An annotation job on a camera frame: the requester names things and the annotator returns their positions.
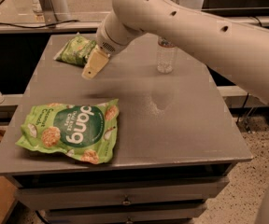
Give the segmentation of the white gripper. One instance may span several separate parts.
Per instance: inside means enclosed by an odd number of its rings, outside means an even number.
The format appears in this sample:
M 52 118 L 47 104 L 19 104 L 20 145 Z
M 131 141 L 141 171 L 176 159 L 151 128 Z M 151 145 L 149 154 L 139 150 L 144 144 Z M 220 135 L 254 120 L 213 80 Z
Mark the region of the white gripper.
M 94 78 L 107 65 L 108 55 L 119 54 L 133 40 L 144 34 L 143 31 L 136 31 L 124 25 L 111 11 L 97 29 L 96 42 L 99 47 L 92 50 L 82 76 L 87 79 Z

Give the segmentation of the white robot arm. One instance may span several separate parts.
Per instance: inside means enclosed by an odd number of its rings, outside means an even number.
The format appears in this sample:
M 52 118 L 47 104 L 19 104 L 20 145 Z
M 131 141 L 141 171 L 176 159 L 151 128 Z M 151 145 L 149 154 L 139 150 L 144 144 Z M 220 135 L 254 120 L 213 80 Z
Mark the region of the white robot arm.
M 112 0 L 96 42 L 113 56 L 151 33 L 269 105 L 269 29 L 182 7 L 171 0 Z

